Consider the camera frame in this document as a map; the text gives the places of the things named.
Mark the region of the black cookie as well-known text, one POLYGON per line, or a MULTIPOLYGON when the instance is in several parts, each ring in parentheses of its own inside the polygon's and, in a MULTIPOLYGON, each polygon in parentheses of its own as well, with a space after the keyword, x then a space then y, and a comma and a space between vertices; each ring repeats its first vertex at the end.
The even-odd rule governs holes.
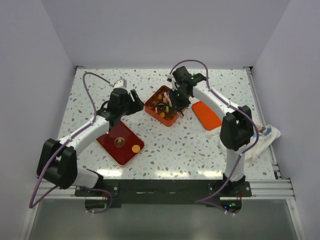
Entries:
POLYGON ((160 108, 160 109, 162 109, 162 108, 165 107, 165 105, 164 105, 163 103, 159 103, 159 104, 157 104, 157 107, 160 108))

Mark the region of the orange compartment cookie box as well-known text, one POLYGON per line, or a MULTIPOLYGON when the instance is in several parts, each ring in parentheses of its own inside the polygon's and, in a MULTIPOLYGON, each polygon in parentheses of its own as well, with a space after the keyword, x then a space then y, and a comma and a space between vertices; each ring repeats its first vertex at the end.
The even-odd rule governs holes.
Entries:
POLYGON ((145 112, 166 127, 171 127, 179 118, 179 115, 173 112, 171 101, 168 100, 169 90, 168 86, 162 85, 144 104, 145 112))

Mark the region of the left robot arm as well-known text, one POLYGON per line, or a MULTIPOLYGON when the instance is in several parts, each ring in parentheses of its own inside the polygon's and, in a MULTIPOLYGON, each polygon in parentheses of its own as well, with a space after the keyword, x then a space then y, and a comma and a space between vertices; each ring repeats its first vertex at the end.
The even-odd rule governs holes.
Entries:
POLYGON ((144 103, 132 89, 114 88, 108 101, 96 114, 75 132, 59 140, 48 139, 42 147, 36 174, 65 190, 71 186, 86 187, 92 196, 104 190, 103 177, 92 170, 78 168, 77 157, 91 143, 103 135, 110 136, 109 144, 115 144, 116 133, 124 124, 123 116, 142 111, 144 103))

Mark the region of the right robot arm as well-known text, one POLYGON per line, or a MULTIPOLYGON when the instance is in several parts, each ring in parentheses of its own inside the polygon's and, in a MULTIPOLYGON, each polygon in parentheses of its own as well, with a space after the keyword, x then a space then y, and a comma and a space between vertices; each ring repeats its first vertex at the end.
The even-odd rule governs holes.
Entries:
POLYGON ((215 197, 222 191, 233 197, 241 190, 240 184, 245 181, 245 153, 251 148, 249 143, 256 127, 251 109, 246 105, 241 107, 214 91, 209 85, 209 71, 205 71, 205 76, 201 73, 192 75, 182 66, 173 68, 169 73, 173 78, 169 98, 174 113, 182 116, 182 110, 191 104, 190 98, 196 98, 207 105, 222 122, 219 137, 226 147, 223 184, 203 201, 215 197))

